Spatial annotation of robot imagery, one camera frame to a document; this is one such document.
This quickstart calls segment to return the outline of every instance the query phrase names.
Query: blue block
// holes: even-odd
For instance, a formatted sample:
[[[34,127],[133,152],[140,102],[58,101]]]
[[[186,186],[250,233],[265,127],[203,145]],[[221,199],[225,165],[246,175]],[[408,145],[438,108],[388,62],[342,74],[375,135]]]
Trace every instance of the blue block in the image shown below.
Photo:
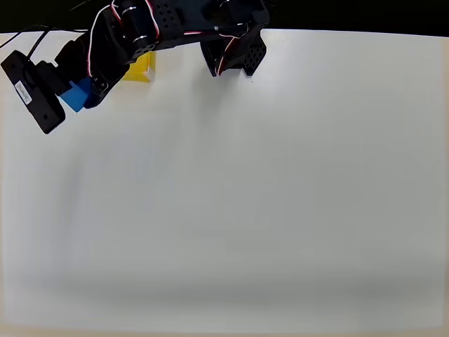
[[[77,84],[70,82],[72,89],[63,93],[60,97],[66,102],[75,112],[80,112],[84,103],[89,97],[89,90],[91,87],[91,79],[86,78]]]

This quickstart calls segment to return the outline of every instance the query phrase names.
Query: yellow cube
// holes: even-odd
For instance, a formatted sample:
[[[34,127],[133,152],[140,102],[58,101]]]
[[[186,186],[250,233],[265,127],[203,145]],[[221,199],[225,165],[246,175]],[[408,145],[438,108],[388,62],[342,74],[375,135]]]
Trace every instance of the yellow cube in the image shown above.
[[[130,65],[130,69],[123,78],[125,81],[139,81],[149,83],[155,80],[156,52],[150,51],[140,56],[136,63]]]

